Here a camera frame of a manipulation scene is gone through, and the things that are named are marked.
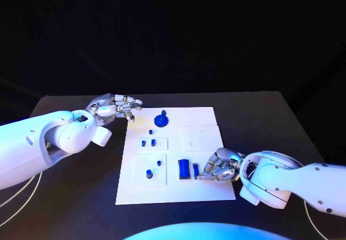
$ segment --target blue object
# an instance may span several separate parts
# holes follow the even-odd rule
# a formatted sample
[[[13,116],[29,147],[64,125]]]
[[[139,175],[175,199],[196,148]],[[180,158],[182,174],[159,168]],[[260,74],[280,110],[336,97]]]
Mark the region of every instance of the blue object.
[[[160,226],[126,238],[126,240],[143,239],[290,240],[288,238],[252,227],[215,222],[189,222]]]
[[[189,160],[177,160],[179,163],[179,179],[192,179],[190,169],[189,169]]]
[[[159,128],[163,128],[169,124],[169,118],[166,117],[164,110],[162,110],[160,115],[154,117],[153,123]]]
[[[193,166],[193,176],[195,176],[195,179],[198,179],[198,175],[201,174],[201,172],[199,172],[199,164],[193,163],[192,166]]]
[[[152,170],[150,170],[150,169],[146,171],[146,177],[147,177],[149,179],[153,177],[153,173],[152,173]]]

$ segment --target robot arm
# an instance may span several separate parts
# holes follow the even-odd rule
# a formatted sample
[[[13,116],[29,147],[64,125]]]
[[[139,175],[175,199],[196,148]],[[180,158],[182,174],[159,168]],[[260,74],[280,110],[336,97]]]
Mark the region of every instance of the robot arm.
[[[322,212],[346,217],[346,167],[313,163],[307,166],[290,156],[274,152],[244,154],[219,148],[198,175],[201,180],[242,181],[239,195],[284,209],[291,193]]]
[[[91,142],[105,146],[113,135],[102,126],[114,118],[134,122],[131,109],[143,102],[128,96],[105,94],[85,110],[58,111],[0,126],[0,190],[19,184]]]

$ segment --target small blue piece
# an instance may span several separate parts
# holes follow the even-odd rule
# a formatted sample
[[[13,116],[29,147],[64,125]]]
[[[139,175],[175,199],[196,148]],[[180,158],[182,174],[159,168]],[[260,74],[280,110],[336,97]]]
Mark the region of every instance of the small blue piece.
[[[154,117],[153,123],[159,128],[163,128],[169,124],[169,118],[164,110],[162,110],[160,115]]]
[[[198,179],[198,175],[201,174],[201,172],[199,172],[199,164],[193,163],[192,166],[193,166],[193,177],[195,177],[195,179]]]
[[[152,173],[152,170],[150,170],[150,169],[146,171],[146,177],[147,177],[149,179],[153,177],[153,173]]]
[[[179,163],[179,179],[192,179],[190,169],[189,169],[189,160],[177,160]]]

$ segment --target white cable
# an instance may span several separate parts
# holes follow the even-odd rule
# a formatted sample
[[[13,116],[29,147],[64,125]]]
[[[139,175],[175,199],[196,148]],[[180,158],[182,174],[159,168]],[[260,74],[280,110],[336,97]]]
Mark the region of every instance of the white cable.
[[[323,236],[323,234],[320,233],[314,223],[313,223],[313,220],[310,218],[310,215],[309,215],[309,208],[307,208],[307,202],[304,201],[304,210],[306,210],[306,215],[309,217],[309,220],[310,220],[310,223],[312,223],[312,226],[314,227],[314,230],[317,231],[317,233],[320,234],[320,236],[327,240],[327,238]]]
[[[26,183],[26,185],[25,185],[25,186],[22,187],[22,189],[16,192],[16,194],[9,198],[9,200],[0,205],[0,207],[4,206],[4,204],[20,194],[20,192],[26,189],[29,183],[33,181],[35,177],[36,177],[36,175],[30,178],[30,180],[29,180],[29,182]]]
[[[12,217],[10,217],[10,218],[9,218],[9,219],[0,224],[0,227],[2,227],[2,226],[3,226],[3,225],[12,220],[12,218],[17,215],[17,213],[20,212],[20,210],[23,209],[23,207],[26,206],[28,202],[30,201],[30,199],[32,199],[32,197],[33,197],[33,195],[35,195],[35,192],[36,192],[36,189],[38,189],[39,183],[41,183],[41,179],[42,179],[42,172],[41,172],[41,174],[39,174],[36,187],[35,187],[35,189],[33,189],[33,191],[32,191],[32,194],[30,194],[29,199],[26,200],[26,202],[25,202],[22,208],[16,211],[16,213],[12,215]]]

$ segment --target table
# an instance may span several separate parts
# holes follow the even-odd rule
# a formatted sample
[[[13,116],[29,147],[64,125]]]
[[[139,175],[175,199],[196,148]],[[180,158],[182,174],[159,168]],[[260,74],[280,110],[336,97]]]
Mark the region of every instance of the table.
[[[32,116],[84,109],[95,97],[46,96]],[[280,92],[143,94],[131,97],[143,100],[144,108],[214,107],[224,146],[244,154],[273,150],[303,164],[325,162]],[[291,239],[320,239],[309,222],[303,200],[293,194],[283,210],[263,203],[254,206],[239,196],[241,181],[234,183],[237,200],[115,205],[127,120],[115,119],[105,127],[113,132],[105,147],[91,143],[82,152],[62,159],[43,172],[30,202],[0,228],[0,239],[114,240],[156,227],[189,222],[231,223]],[[25,203],[35,183],[0,209],[0,222]],[[0,191],[0,202],[22,185]],[[309,212],[327,238],[346,236],[346,218],[317,212],[312,207]]]

